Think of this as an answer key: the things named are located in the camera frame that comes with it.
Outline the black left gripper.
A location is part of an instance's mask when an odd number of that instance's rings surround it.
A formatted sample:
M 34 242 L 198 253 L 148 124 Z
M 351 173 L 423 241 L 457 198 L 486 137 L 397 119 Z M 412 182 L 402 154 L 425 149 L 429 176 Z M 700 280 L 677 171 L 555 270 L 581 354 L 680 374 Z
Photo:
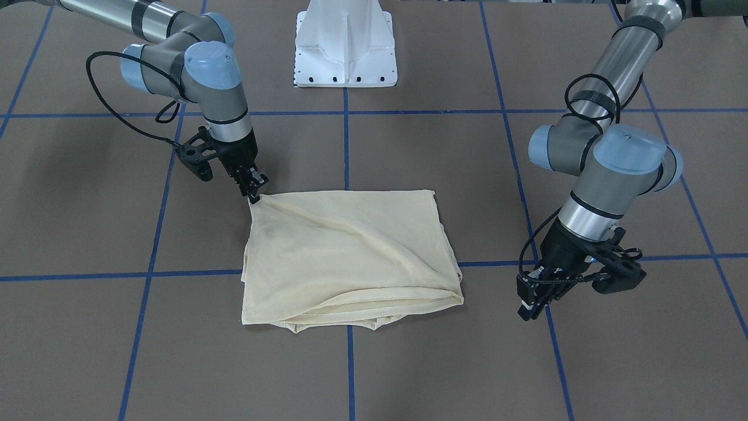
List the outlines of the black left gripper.
M 519 317 L 525 322 L 537 320 L 543 309 L 554 299 L 561 298 L 572 285 L 601 280 L 600 271 L 585 275 L 591 265 L 590 252 L 601 245 L 601 241 L 577 236 L 554 219 L 541 242 L 537 279 L 528 272 L 519 272 L 516 276 L 517 294 L 521 299 Z

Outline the silver grey blue left arm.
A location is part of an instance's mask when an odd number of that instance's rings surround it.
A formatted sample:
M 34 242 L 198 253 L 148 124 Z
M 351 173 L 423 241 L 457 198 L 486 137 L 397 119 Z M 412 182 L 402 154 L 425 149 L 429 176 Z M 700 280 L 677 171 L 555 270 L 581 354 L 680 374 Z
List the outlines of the silver grey blue left arm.
M 647 131 L 623 125 L 652 56 L 682 21 L 746 16 L 745 1 L 630 1 L 609 45 L 590 73 L 564 93 L 566 113 L 537 128 L 528 155 L 545 170 L 577 177 L 564 204 L 548 218 L 539 263 L 520 268 L 517 293 L 523 320 L 535 320 L 552 301 L 589 282 L 601 294 L 628 291 L 646 272 L 639 248 L 620 245 L 620 221 L 639 195 L 667 189 L 684 161 L 674 147 Z

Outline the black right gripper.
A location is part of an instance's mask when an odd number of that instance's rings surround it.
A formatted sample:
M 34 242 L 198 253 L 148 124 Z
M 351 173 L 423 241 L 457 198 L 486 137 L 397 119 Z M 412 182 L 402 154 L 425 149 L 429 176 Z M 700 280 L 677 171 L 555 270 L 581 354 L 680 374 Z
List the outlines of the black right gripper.
M 241 194 L 248 197 L 250 203 L 257 203 L 259 195 L 264 194 L 269 178 L 257 171 L 255 160 L 258 154 L 254 129 L 234 142 L 213 140 L 214 149 L 219 154 L 220 163 L 233 179 L 238 179 Z

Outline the silver grey blue right arm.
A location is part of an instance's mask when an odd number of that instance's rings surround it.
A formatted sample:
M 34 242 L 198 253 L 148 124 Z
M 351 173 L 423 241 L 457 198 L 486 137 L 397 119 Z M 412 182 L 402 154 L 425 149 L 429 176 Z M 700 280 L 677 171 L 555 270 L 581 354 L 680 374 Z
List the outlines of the silver grey blue right arm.
M 232 25 L 218 13 L 193 15 L 160 1 L 49 1 L 141 39 L 119 53 L 128 85 L 194 103 L 205 125 L 185 142 L 165 139 L 180 162 L 202 181 L 213 179 L 219 160 L 249 202 L 259 202 L 269 178 L 255 163 L 258 147 Z

